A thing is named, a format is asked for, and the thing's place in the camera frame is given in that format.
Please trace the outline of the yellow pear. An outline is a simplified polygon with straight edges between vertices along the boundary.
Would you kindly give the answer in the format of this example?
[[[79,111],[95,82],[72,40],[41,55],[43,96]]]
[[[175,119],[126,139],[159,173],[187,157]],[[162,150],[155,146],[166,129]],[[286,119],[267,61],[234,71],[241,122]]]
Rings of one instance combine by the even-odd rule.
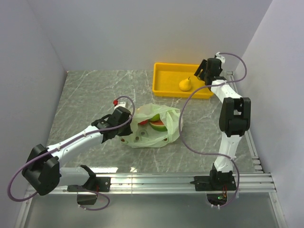
[[[179,82],[179,89],[183,92],[189,91],[192,88],[190,77],[183,79]]]

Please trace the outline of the light green plastic bag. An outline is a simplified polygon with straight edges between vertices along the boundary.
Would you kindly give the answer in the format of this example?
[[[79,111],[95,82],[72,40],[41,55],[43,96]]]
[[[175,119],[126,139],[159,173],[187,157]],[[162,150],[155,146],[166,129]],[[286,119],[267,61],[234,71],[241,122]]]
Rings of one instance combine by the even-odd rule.
[[[130,127],[132,133],[120,141],[132,148],[161,148],[176,141],[183,127],[178,108],[145,104],[136,109]]]

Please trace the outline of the green apple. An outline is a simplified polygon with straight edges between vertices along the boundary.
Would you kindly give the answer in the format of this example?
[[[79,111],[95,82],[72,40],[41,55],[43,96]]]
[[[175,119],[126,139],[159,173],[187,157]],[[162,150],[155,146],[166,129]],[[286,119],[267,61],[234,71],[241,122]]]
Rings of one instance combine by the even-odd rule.
[[[156,114],[152,118],[149,119],[150,122],[156,122],[160,120],[160,114]]]

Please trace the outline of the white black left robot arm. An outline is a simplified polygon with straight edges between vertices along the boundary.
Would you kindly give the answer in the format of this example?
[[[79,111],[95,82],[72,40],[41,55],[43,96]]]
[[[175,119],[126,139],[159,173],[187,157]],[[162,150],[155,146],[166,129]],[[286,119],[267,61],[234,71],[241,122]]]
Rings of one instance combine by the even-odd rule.
[[[31,164],[22,170],[22,176],[41,196],[59,186],[98,190],[96,174],[89,167],[65,168],[64,165],[91,147],[116,136],[130,135],[131,120],[131,112],[126,108],[126,103],[121,102],[114,107],[112,114],[93,121],[73,137],[48,147],[42,144],[35,146],[28,157]]]

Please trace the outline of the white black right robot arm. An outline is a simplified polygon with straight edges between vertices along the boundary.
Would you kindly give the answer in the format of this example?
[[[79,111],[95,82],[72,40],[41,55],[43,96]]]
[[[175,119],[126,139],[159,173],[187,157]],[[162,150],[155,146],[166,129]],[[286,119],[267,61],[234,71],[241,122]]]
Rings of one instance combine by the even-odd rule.
[[[250,128],[251,100],[240,96],[220,74],[222,60],[219,57],[203,60],[195,76],[210,86],[209,90],[222,103],[219,128],[222,132],[218,156],[212,165],[209,176],[196,176],[197,190],[236,190],[233,176],[233,160],[238,144]]]

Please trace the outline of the yellow plastic tray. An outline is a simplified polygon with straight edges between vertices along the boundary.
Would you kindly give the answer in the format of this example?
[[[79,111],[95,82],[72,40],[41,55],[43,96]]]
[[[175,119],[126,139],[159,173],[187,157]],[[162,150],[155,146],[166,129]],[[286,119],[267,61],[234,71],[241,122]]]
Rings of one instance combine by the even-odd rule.
[[[155,96],[187,98],[190,94],[204,86],[194,73],[199,66],[193,64],[160,63],[156,62],[153,69],[152,91]],[[182,91],[179,83],[189,78],[191,89]]]

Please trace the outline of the watermelon slice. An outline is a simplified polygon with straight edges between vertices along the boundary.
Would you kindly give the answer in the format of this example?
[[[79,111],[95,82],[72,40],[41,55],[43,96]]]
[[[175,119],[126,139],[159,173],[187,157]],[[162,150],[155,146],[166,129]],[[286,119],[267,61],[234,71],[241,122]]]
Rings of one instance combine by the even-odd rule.
[[[152,129],[159,131],[159,132],[165,132],[167,131],[167,127],[164,125],[164,123],[159,120],[156,122],[149,122]]]

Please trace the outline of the aluminium corner rail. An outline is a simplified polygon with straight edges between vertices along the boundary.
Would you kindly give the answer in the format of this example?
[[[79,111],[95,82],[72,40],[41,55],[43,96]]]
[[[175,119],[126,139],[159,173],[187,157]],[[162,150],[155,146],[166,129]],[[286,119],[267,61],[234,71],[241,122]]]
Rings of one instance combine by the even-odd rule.
[[[242,131],[244,133],[244,136],[242,137],[237,147],[237,151],[239,151],[239,149],[242,149],[242,151],[246,151],[247,154],[250,153],[251,162],[249,162],[249,166],[251,167],[252,172],[264,173],[251,132],[249,130],[251,119],[251,101],[248,97],[241,97],[240,101],[234,102],[234,105],[235,114],[232,120],[233,126],[235,125],[234,122],[239,125],[237,127],[237,133],[240,132],[240,130],[243,128],[246,130]]]

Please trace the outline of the aluminium front mounting rail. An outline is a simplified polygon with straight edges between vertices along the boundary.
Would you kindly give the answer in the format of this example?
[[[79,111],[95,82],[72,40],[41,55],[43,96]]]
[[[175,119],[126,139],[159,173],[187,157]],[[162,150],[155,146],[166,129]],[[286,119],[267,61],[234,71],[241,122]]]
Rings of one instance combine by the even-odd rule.
[[[111,202],[101,211],[76,206],[60,187],[24,202],[18,228],[281,228],[269,174],[243,174],[238,198],[217,209],[195,191],[193,174],[111,174]]]

